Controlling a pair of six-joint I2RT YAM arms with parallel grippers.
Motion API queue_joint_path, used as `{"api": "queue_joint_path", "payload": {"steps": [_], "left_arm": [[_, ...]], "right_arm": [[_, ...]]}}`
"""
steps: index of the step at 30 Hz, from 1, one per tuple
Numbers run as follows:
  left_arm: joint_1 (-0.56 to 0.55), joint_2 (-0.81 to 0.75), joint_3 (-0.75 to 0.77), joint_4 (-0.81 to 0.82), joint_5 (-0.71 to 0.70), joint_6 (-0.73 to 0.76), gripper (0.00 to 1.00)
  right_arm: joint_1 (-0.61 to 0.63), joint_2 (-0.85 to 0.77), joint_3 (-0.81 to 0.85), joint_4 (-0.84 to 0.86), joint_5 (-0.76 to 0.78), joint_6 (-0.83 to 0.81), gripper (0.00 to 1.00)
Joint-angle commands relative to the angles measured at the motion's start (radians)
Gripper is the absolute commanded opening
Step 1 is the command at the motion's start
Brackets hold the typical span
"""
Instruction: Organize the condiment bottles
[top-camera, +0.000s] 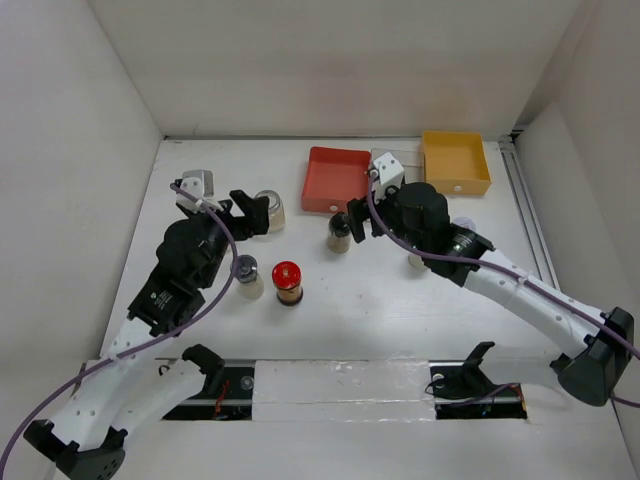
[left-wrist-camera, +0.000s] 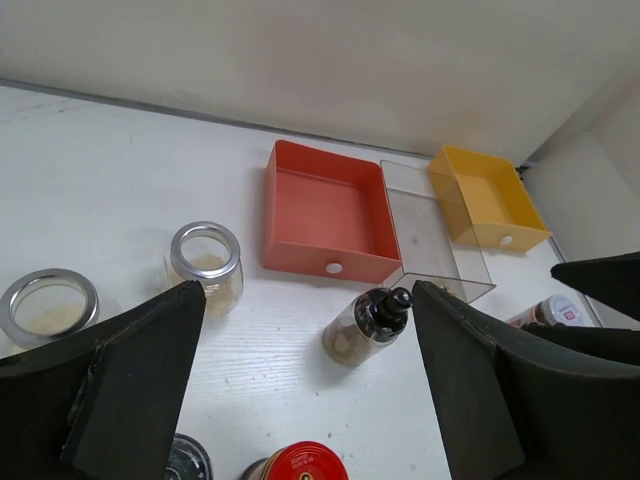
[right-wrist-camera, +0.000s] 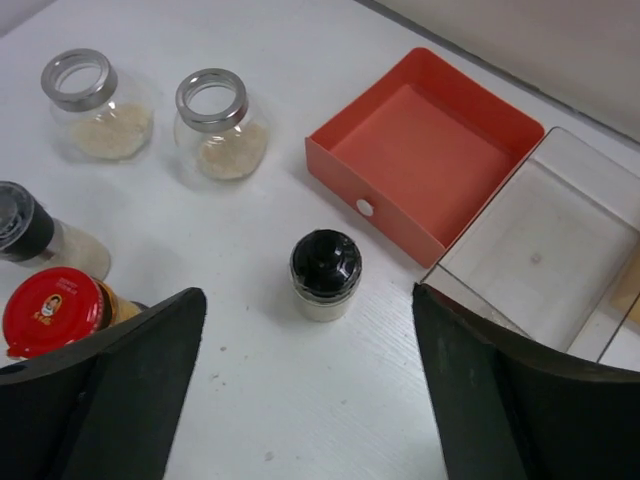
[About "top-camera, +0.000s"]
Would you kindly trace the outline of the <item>black-cap brown spice bottle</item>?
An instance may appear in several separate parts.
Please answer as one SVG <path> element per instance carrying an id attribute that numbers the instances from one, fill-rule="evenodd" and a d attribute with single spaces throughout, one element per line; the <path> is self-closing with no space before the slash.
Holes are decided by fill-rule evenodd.
<path id="1" fill-rule="evenodd" d="M 334 253 L 345 253 L 349 250 L 350 241 L 351 228 L 348 223 L 348 215 L 344 212 L 338 212 L 329 220 L 326 245 Z"/>

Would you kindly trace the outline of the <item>wide silver-rim spice jar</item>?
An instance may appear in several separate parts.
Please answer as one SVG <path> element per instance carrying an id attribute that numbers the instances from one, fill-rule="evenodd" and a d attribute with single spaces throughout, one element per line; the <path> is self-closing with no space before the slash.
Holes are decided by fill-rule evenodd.
<path id="1" fill-rule="evenodd" d="M 280 195 L 274 190 L 262 190 L 256 195 L 256 198 L 264 197 L 269 200 L 268 215 L 269 215 L 269 229 L 268 233 L 276 233 L 285 227 L 286 217 L 284 204 Z"/>

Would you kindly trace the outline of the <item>silver-cap white spice jar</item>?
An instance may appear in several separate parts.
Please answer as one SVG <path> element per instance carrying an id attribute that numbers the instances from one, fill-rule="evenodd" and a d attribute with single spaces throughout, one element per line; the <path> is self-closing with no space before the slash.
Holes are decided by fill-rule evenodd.
<path id="1" fill-rule="evenodd" d="M 257 260 L 251 255 L 240 255 L 236 261 L 234 279 L 238 293 L 246 299 L 257 300 L 264 292 L 264 282 L 259 274 Z"/>

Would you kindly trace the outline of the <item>red-cap dark sauce bottle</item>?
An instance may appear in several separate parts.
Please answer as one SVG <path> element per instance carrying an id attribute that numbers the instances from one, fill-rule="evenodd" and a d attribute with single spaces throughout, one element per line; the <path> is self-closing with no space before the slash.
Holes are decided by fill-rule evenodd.
<path id="1" fill-rule="evenodd" d="M 292 261 L 282 261 L 272 269 L 272 283 L 277 300 L 285 306 L 295 306 L 303 298 L 302 273 Z"/>

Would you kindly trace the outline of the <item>black-cap white spice bottle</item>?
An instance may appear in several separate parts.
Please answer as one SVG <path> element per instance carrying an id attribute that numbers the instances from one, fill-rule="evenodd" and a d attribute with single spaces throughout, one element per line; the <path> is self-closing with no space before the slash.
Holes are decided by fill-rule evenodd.
<path id="1" fill-rule="evenodd" d="M 419 255 L 410 253 L 408 255 L 408 262 L 411 267 L 417 271 L 424 272 L 428 269 L 428 267 L 423 263 L 423 258 Z"/>

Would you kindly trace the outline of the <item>white-lid small jar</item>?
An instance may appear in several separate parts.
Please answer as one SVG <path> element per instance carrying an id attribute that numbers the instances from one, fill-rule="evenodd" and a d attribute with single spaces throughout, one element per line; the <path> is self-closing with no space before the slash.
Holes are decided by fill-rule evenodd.
<path id="1" fill-rule="evenodd" d="M 473 232 L 475 232 L 475 231 L 476 231 L 476 225 L 475 225 L 475 223 L 474 223 L 470 218 L 467 218 L 467 217 L 457 217 L 457 218 L 454 218 L 454 219 L 452 220 L 452 222 L 453 222 L 454 224 L 458 225 L 458 226 L 459 226 L 459 227 L 461 227 L 461 228 L 466 228 L 466 229 L 471 230 L 471 231 L 473 231 Z"/>

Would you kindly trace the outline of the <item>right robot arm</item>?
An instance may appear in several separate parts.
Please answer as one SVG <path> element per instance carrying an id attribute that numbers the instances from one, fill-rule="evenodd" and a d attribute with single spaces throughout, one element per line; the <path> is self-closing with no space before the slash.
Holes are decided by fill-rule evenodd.
<path id="1" fill-rule="evenodd" d="M 348 202 L 347 223 L 355 242 L 368 234 L 388 236 L 430 272 L 501 305 L 556 346 L 550 354 L 526 356 L 480 342 L 429 384 L 440 398 L 475 403 L 522 383 L 561 386 L 575 399 L 602 407 L 614 399 L 618 381 L 639 354 L 629 312 L 586 305 L 528 274 L 490 240 L 451 222 L 445 196 L 427 183 L 382 187 L 373 178 L 365 197 Z"/>

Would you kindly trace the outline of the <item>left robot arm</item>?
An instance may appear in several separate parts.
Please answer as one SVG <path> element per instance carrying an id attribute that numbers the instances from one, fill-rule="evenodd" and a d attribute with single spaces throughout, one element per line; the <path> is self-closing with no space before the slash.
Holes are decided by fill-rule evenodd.
<path id="1" fill-rule="evenodd" d="M 74 381 L 69 402 L 46 420 L 32 420 L 24 439 L 69 479 L 110 479 L 124 462 L 135 431 L 182 401 L 222 387 L 224 360 L 207 347 L 187 348 L 160 382 L 129 399 L 145 369 L 212 305 L 204 299 L 225 254 L 269 229 L 269 201 L 233 190 L 213 205 L 178 189 L 185 217 L 171 224 L 156 249 L 157 263 L 128 308 L 101 361 Z"/>

